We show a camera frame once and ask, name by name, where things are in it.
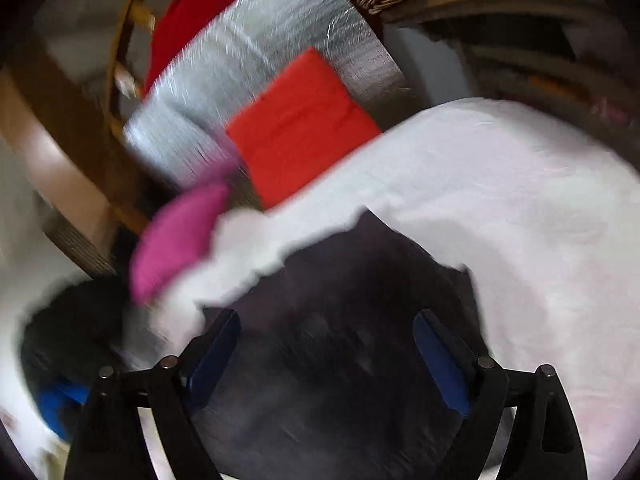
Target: dark fabric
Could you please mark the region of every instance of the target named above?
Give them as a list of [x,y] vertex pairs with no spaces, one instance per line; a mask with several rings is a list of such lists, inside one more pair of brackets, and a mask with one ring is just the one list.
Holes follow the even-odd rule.
[[[20,364],[36,403],[63,384],[90,388],[105,365],[123,367],[112,347],[122,338],[129,292],[117,276],[96,276],[66,286],[24,328]],[[78,410],[63,404],[60,423],[71,435]]]
[[257,480],[428,478],[461,418],[413,341],[425,308],[487,354],[469,274],[366,212],[230,306],[242,335],[193,420],[220,472]]

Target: orange object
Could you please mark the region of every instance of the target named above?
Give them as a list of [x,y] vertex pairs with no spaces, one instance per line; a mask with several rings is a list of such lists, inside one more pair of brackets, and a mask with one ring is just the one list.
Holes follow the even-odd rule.
[[381,131],[309,49],[233,118],[227,133],[268,209]]

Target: pink cloth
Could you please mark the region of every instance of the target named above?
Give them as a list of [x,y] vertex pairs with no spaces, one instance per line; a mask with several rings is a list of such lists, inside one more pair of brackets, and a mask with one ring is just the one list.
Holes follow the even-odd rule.
[[137,304],[154,300],[209,254],[211,232],[227,197],[226,184],[213,182],[178,196],[154,216],[131,258],[131,296]]

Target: magenta fabric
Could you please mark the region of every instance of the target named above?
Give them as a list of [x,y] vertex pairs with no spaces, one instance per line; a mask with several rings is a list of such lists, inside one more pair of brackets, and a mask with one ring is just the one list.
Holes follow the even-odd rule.
[[178,274],[209,254],[211,232],[227,198],[226,184],[212,182],[176,197],[154,216],[131,258],[133,301],[153,301]]

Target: black and blue object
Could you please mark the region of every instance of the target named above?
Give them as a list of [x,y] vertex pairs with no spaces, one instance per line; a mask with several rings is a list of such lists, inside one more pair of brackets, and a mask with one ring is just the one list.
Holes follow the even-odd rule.
[[[82,409],[65,480],[156,480],[139,406],[151,408],[177,480],[220,480],[190,415],[208,402],[240,331],[238,314],[219,309],[180,357],[141,372],[103,369]],[[479,477],[507,406],[518,409],[498,480],[586,480],[580,437],[553,367],[504,370],[491,357],[474,355],[429,310],[415,317],[414,339],[447,406],[464,417],[436,480]]]

